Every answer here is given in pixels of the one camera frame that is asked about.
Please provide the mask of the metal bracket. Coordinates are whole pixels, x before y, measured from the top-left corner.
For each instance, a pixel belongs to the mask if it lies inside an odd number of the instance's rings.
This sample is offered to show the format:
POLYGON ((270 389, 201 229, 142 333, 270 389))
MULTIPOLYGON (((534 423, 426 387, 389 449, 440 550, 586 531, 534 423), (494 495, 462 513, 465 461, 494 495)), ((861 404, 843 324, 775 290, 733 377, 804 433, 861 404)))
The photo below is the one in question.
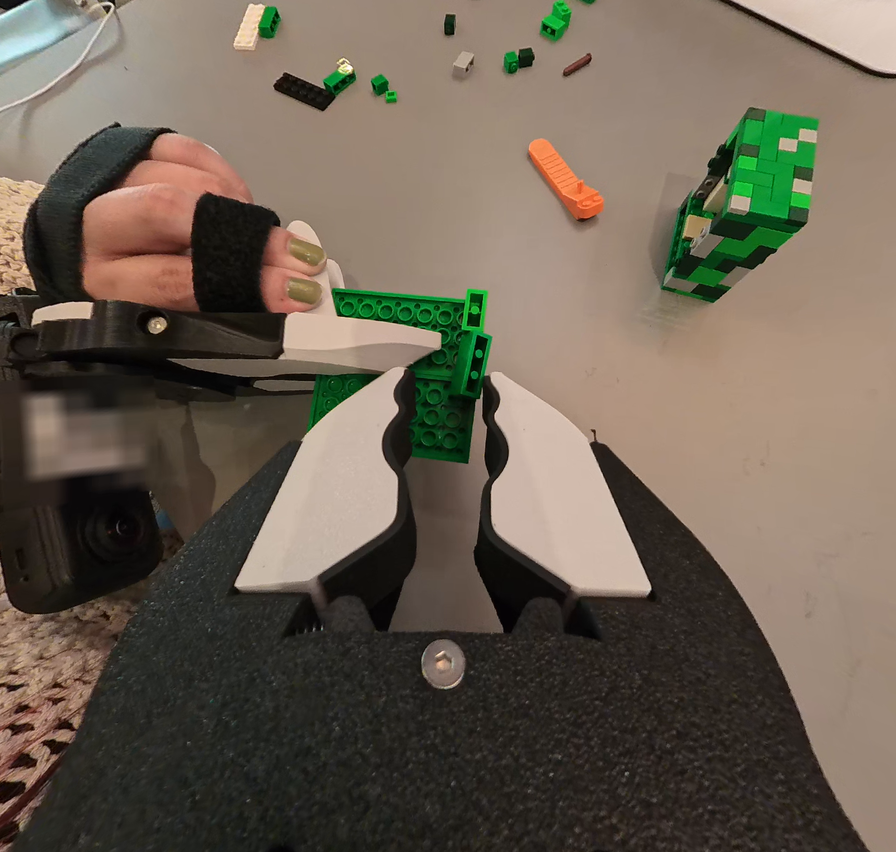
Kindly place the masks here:
POLYGON ((84 29, 94 32, 91 42, 105 29, 116 0, 26 0, 3 8, 1 16, 1 72, 27 62, 33 56, 84 29))

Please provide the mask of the orange brick separator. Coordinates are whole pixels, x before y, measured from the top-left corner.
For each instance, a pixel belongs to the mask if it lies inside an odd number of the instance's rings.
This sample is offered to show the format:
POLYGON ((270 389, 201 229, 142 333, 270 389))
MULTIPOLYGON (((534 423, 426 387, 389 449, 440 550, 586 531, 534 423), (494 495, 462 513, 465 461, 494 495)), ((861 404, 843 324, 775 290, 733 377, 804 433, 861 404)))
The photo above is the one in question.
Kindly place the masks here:
POLYGON ((604 198, 569 167, 554 146, 545 139, 529 144, 529 156, 569 213, 579 221, 597 217, 604 198))

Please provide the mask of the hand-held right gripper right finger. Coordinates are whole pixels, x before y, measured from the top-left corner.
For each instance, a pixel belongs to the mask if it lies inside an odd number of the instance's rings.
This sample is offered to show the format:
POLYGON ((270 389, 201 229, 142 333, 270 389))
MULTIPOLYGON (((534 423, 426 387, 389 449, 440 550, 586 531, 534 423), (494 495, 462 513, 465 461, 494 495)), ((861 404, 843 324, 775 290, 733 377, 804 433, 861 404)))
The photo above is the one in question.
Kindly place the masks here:
POLYGON ((595 450, 564 415, 504 373, 483 387, 487 427, 476 568, 510 633, 535 599, 561 630, 597 633, 592 599, 649 599, 651 582, 595 450))

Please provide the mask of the white lego plate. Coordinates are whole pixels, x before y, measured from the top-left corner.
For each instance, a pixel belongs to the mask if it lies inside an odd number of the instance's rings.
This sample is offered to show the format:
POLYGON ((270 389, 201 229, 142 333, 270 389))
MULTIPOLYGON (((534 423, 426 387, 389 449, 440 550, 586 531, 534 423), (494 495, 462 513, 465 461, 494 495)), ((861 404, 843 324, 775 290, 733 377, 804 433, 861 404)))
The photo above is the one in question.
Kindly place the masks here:
POLYGON ((263 4, 250 3, 242 17, 238 32, 233 40, 233 48, 236 51, 254 51, 260 39, 260 23, 263 18, 265 6, 263 4))

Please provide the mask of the person's left hand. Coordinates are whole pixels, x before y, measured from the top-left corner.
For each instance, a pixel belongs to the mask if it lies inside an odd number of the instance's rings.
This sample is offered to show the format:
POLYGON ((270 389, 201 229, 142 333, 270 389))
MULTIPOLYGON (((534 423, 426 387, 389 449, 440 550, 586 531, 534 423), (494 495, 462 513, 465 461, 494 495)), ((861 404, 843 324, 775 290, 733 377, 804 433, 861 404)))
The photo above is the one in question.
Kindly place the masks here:
POLYGON ((207 313, 331 304, 315 232, 286 229, 220 153, 169 128, 114 123, 80 143, 30 206, 23 248, 45 304, 207 313))

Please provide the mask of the long green lego brick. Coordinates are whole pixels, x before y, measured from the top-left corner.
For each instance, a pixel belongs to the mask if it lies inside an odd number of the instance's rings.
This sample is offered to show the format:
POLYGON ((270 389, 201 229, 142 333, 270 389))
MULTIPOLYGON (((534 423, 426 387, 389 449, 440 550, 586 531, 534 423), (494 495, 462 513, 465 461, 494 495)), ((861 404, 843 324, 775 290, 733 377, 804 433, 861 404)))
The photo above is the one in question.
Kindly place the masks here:
POLYGON ((462 332, 451 378, 450 394, 477 399, 483 388, 492 337, 484 331, 462 332))

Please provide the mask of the black lego plate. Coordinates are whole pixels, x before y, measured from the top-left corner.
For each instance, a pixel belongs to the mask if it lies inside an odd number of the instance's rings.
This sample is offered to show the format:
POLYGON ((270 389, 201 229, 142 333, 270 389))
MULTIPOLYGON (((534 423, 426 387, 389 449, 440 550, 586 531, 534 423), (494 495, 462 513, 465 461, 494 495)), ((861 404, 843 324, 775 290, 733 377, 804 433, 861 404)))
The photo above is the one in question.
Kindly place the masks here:
POLYGON ((335 95, 327 88, 284 72, 273 84, 273 89, 317 111, 325 111, 335 101, 335 95))

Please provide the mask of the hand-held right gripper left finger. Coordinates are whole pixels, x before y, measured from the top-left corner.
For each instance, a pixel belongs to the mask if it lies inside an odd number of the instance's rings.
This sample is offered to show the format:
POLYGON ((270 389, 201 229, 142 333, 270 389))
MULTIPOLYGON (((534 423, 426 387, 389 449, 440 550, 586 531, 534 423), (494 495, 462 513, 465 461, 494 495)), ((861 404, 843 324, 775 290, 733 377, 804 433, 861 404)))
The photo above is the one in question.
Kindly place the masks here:
POLYGON ((241 594, 355 597, 387 630, 417 553, 405 465, 416 380, 394 368, 308 431, 245 559, 241 594))

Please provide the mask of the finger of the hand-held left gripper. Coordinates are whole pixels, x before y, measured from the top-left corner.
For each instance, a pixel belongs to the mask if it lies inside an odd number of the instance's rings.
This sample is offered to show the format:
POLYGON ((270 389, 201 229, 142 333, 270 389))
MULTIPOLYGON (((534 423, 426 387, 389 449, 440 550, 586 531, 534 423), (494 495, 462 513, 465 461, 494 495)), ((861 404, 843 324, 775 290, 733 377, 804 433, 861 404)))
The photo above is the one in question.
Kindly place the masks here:
POLYGON ((169 361, 200 371, 251 379, 287 375, 378 374, 409 367, 439 350, 439 331, 315 312, 286 316, 279 358, 181 358, 169 361))
POLYGON ((285 374, 253 377, 246 389, 247 396, 311 395, 317 376, 313 374, 285 374))

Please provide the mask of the green blocky lego build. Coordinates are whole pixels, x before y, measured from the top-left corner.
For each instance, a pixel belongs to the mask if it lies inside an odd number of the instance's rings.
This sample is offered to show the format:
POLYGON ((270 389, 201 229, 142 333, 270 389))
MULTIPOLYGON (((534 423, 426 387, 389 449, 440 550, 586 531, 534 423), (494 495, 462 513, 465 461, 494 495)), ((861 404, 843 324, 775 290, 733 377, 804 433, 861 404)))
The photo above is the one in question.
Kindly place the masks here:
POLYGON ((713 303, 809 219, 819 119, 749 108, 678 208, 661 288, 713 303))

